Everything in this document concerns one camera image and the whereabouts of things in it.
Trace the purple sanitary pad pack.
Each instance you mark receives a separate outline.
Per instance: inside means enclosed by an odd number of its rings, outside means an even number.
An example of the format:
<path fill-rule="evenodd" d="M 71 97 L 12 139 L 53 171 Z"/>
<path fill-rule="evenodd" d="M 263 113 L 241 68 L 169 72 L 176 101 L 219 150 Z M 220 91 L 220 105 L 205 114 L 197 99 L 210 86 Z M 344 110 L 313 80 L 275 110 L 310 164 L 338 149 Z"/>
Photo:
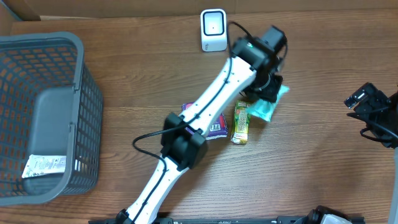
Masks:
<path fill-rule="evenodd" d="M 187 110 L 193 102 L 184 103 L 182 105 L 182 111 Z M 190 134 L 193 134 L 193 131 L 190 128 L 185 128 Z M 215 122 L 209 128 L 209 133 L 206 137 L 206 140 L 213 140 L 218 138 L 226 138 L 228 136 L 228 125 L 223 113 L 221 113 Z"/>

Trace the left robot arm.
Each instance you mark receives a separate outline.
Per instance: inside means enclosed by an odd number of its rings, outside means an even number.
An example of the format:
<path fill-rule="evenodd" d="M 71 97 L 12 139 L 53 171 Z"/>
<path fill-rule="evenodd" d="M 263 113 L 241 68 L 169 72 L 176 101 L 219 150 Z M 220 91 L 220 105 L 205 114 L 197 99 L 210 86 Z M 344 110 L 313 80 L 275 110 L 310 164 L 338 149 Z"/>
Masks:
<path fill-rule="evenodd" d="M 161 131 L 135 138 L 159 135 L 162 149 L 159 163 L 138 199 L 116 216 L 116 223 L 154 223 L 159 208 L 176 181 L 193 169 L 207 152 L 206 137 L 212 124 L 241 93 L 255 100 L 276 102 L 283 78 L 278 75 L 287 51 L 285 33 L 271 26 L 261 37 L 247 33 L 228 43 L 229 57 L 213 83 L 191 107 L 176 115 L 170 113 Z"/>

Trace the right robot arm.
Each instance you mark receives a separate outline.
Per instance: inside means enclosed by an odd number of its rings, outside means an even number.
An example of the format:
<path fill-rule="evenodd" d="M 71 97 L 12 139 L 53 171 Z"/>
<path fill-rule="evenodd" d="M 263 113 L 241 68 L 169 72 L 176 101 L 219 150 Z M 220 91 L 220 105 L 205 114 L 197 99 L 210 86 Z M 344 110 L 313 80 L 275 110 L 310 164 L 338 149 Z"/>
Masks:
<path fill-rule="evenodd" d="M 347 116 L 366 123 L 360 135 L 394 150 L 397 163 L 397 93 L 386 96 L 372 83 L 365 83 L 344 104 L 353 111 Z"/>

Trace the white cosmetic tube gold cap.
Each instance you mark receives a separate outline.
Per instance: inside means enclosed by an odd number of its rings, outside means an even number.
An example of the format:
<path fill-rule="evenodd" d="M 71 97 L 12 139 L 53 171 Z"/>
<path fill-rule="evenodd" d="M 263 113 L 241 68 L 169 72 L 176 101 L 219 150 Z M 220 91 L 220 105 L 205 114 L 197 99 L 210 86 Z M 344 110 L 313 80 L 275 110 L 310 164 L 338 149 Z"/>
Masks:
<path fill-rule="evenodd" d="M 49 174 L 64 173 L 66 156 L 30 155 L 24 167 L 22 178 L 38 177 Z"/>

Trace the green drink carton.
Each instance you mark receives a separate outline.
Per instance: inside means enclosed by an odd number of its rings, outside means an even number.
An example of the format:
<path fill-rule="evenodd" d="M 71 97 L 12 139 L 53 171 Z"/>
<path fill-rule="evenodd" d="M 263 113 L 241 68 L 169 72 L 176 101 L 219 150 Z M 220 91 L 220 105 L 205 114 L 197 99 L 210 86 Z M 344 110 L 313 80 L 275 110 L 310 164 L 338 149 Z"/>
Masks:
<path fill-rule="evenodd" d="M 233 131 L 231 141 L 235 144 L 246 144 L 248 141 L 248 129 L 251 115 L 247 112 L 250 106 L 245 101 L 238 100 L 234 108 Z"/>

